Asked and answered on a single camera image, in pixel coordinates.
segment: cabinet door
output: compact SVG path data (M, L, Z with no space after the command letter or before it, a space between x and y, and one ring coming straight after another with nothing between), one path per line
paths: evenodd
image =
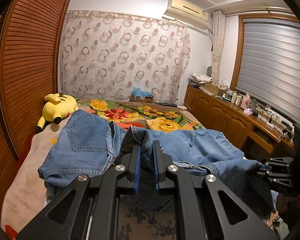
M195 88L192 88L190 86L187 87L186 97L185 97L185 107L188 108L188 111L193 114L194 112L194 101L197 91L195 91Z
M251 130L252 123L235 113L227 119L223 133L234 146L240 149Z
M228 118L228 108L212 100L208 113L206 128L223 132L226 118Z
M200 92L197 94L194 112L192 114L204 127L209 125L210 103L211 97L209 95Z

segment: window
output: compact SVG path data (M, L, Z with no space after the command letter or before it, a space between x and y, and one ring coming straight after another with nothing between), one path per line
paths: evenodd
M239 69L232 89L251 93L300 123L300 24L270 18L241 20L242 57L237 62L237 52Z

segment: blue denim jeans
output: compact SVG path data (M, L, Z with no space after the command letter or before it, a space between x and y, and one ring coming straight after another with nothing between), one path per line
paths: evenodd
M90 177L103 174L118 155L130 153L137 142L142 153L139 191L127 200L140 208L161 210L171 202L171 196L159 196L155 192L153 140L160 141L163 152L169 154L176 165L193 175L215 175L240 198L250 190L247 171L262 166L255 160L243 160L243 152L218 131L200 129L166 133L139 127L130 127L126 131L113 122L78 110L72 114L58 142L38 169L39 176L55 196L80 174ZM261 191L261 195L267 195L267 190Z

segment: silver screw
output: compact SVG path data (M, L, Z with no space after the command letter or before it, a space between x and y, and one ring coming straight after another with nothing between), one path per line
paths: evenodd
M126 167L124 165L119 164L115 167L115 169L116 169L116 171L124 171L126 169Z
M169 170L169 171L177 171L177 170L178 170L178 166L176 166L176 165L170 165L170 166L168 167L168 170Z
M209 181L209 182L215 182L216 179L217 178L215 176L211 175L211 174L206 176L206 180Z
M88 176L85 175L85 174L82 174L82 175L78 176L78 181L83 182L83 181L86 181L87 179L88 179Z

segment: pikachu plush toy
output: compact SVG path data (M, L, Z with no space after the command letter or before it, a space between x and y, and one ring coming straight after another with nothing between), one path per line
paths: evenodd
M45 122L54 122L59 124L65 117L71 115L74 111L77 111L77 101L72 96L59 94L49 94L44 98L46 104L42 110L42 116L38 122L35 133L42 131Z

